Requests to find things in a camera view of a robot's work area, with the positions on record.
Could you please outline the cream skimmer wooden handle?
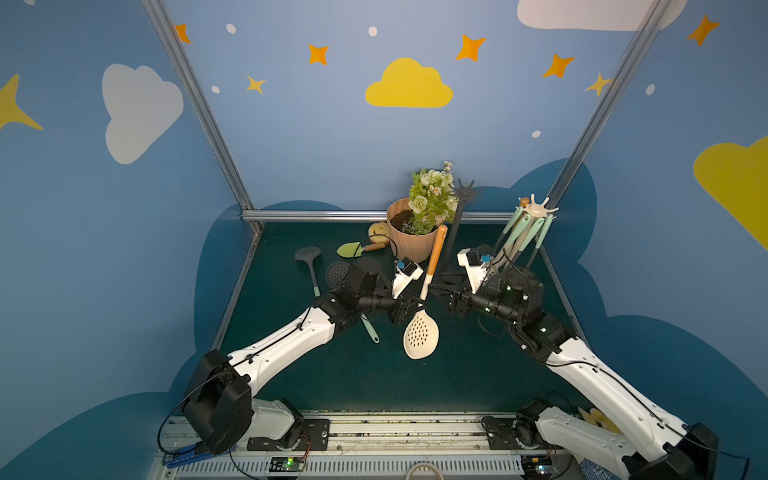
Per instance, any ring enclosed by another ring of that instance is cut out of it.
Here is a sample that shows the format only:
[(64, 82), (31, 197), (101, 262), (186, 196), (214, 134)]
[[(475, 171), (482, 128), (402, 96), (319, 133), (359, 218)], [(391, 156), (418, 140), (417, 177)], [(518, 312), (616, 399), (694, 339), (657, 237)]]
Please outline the cream skimmer wooden handle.
[(426, 311), (426, 298), (437, 270), (447, 232), (448, 227), (446, 225), (440, 225), (436, 231), (427, 273), (420, 293), (421, 309), (414, 314), (404, 332), (404, 350), (412, 360), (421, 360), (430, 356), (436, 350), (439, 341), (439, 327)]

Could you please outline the grey skimmer mint handle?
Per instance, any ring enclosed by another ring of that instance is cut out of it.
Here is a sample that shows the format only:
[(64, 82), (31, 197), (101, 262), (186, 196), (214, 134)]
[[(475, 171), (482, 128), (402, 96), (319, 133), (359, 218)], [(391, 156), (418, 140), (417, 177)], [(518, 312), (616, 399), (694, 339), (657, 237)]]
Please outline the grey skimmer mint handle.
[(545, 239), (545, 237), (546, 237), (546, 235), (547, 235), (547, 233), (548, 233), (548, 231), (549, 231), (549, 229), (551, 227), (551, 224), (553, 223), (555, 218), (556, 218), (555, 215), (549, 215), (544, 220), (540, 230), (537, 232), (537, 234), (535, 236), (535, 240), (536, 240), (535, 246), (534, 246), (534, 249), (532, 251), (532, 254), (531, 254), (528, 262), (525, 265), (526, 268), (530, 268), (531, 267), (534, 259), (536, 258), (537, 254), (539, 253), (539, 251), (541, 249), (543, 241), (544, 241), (544, 239)]
[(493, 247), (493, 261), (497, 262), (499, 258), (503, 256), (503, 254), (506, 252), (506, 250), (502, 247), (502, 244), (504, 241), (508, 238), (508, 235), (510, 231), (513, 229), (513, 227), (517, 224), (517, 222), (520, 220), (520, 217), (525, 213), (525, 207), (523, 205), (519, 205), (513, 215), (508, 220), (507, 224), (505, 225), (504, 229), (502, 230), (502, 233), (499, 235), (499, 237), (496, 240), (496, 243)]
[[(337, 261), (332, 263), (326, 270), (326, 283), (328, 284), (329, 288), (331, 290), (338, 288), (342, 281), (345, 279), (347, 272), (349, 269), (349, 264), (343, 261)], [(363, 326), (365, 327), (369, 337), (375, 344), (380, 343), (380, 337), (372, 325), (371, 321), (368, 319), (368, 317), (362, 313), (361, 314), (361, 321)]]
[(545, 219), (545, 217), (534, 217), (527, 213), (520, 217), (504, 244), (506, 250), (504, 254), (509, 264), (514, 263), (519, 258), (520, 254), (535, 238)]

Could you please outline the cream skimmer mint handle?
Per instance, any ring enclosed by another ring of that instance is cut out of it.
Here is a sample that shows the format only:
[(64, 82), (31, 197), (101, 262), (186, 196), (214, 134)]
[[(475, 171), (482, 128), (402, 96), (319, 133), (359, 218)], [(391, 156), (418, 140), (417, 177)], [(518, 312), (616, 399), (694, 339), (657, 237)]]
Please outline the cream skimmer mint handle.
[(504, 266), (517, 258), (517, 251), (530, 229), (531, 222), (532, 216), (522, 207), (513, 213), (497, 240), (496, 255), (493, 259), (494, 265), (501, 264)]

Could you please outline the all grey slotted skimmer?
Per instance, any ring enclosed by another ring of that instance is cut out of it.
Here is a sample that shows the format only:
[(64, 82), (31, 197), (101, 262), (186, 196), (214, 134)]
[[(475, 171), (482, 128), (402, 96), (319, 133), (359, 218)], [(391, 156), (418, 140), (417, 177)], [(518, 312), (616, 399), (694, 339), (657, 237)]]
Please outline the all grey slotted skimmer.
[(294, 254), (294, 259), (296, 261), (303, 262), (308, 266), (315, 297), (321, 296), (315, 269), (314, 269), (314, 261), (320, 255), (321, 255), (321, 249), (318, 246), (303, 247), (298, 251), (296, 251)]

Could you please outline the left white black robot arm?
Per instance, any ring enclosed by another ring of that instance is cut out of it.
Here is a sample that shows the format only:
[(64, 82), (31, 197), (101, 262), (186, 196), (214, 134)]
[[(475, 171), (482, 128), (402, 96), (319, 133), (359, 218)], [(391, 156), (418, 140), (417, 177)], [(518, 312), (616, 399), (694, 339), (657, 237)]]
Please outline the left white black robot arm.
[(304, 418), (286, 400), (264, 401), (258, 392), (277, 374), (311, 350), (329, 343), (369, 312), (385, 312), (393, 323), (422, 310), (423, 301), (408, 291), (422, 268), (409, 260), (396, 264), (393, 280), (380, 265), (360, 259), (347, 265), (337, 282), (296, 319), (264, 339), (223, 354), (202, 357), (188, 384), (181, 411), (197, 434), (198, 453), (213, 456), (231, 450), (251, 426), (258, 436), (282, 449), (294, 447)]

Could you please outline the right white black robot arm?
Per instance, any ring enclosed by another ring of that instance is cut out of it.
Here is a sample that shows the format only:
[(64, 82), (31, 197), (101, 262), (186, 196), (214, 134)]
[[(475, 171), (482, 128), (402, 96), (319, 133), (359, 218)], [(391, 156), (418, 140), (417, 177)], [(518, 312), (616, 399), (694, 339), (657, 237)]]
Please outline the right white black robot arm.
[(451, 312), (477, 311), (506, 323), (522, 350), (576, 388), (617, 428), (603, 429), (535, 400), (522, 414), (545, 442), (620, 479), (715, 477), (717, 435), (658, 406), (547, 314), (541, 307), (544, 286), (531, 271), (510, 267), (491, 274), (485, 267), (470, 267), (462, 283), (434, 281), (429, 291)]

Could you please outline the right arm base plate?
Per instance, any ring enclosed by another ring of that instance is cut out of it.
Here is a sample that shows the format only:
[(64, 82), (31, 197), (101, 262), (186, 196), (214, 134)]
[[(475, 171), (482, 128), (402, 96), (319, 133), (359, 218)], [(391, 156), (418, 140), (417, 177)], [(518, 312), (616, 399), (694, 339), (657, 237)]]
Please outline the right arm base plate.
[(541, 440), (535, 425), (526, 418), (484, 416), (481, 426), (491, 450), (536, 450)]

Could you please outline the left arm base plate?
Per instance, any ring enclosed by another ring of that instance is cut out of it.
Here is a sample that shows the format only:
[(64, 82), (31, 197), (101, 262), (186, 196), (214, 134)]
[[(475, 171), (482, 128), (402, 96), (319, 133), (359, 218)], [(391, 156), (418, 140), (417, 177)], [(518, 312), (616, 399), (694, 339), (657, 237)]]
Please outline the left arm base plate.
[(331, 421), (329, 419), (297, 420), (280, 439), (267, 437), (248, 438), (248, 451), (326, 451), (330, 437)]

